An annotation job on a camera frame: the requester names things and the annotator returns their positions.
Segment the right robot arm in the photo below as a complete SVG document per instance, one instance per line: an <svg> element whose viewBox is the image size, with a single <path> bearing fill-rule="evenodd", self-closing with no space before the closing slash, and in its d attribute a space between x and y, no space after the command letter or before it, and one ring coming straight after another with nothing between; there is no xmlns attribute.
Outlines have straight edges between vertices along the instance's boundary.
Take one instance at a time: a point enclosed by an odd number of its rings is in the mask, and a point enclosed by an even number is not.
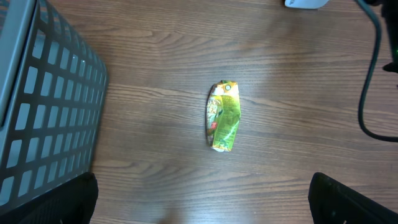
<svg viewBox="0 0 398 224"><path fill-rule="evenodd" d="M364 0L364 2L371 6L382 5L381 16L386 23L392 55L392 62L383 66L383 70L397 73L397 0Z"/></svg>

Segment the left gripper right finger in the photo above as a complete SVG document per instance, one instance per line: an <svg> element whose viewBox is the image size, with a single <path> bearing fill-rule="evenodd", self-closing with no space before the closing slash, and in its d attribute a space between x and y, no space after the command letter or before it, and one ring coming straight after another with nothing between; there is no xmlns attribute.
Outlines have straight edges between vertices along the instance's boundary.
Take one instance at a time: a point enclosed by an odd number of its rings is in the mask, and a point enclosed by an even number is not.
<svg viewBox="0 0 398 224"><path fill-rule="evenodd" d="M308 201L314 224L397 224L396 212L321 172L312 177Z"/></svg>

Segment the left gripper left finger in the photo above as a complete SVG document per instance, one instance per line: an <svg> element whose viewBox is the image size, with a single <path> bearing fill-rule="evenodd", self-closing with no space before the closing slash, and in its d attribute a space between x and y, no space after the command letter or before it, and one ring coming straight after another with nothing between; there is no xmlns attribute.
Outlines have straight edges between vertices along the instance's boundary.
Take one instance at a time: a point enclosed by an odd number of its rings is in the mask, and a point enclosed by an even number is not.
<svg viewBox="0 0 398 224"><path fill-rule="evenodd" d="M1 215L1 224L89 224L98 192L94 173L85 172Z"/></svg>

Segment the green juice carton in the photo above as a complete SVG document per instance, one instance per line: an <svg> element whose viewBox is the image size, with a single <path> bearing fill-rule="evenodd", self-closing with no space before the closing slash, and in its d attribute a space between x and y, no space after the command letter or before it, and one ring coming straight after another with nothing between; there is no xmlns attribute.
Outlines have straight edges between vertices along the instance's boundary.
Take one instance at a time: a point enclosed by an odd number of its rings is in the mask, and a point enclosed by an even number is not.
<svg viewBox="0 0 398 224"><path fill-rule="evenodd" d="M238 83L222 80L215 83L206 102L206 139L218 152L230 152L241 119Z"/></svg>

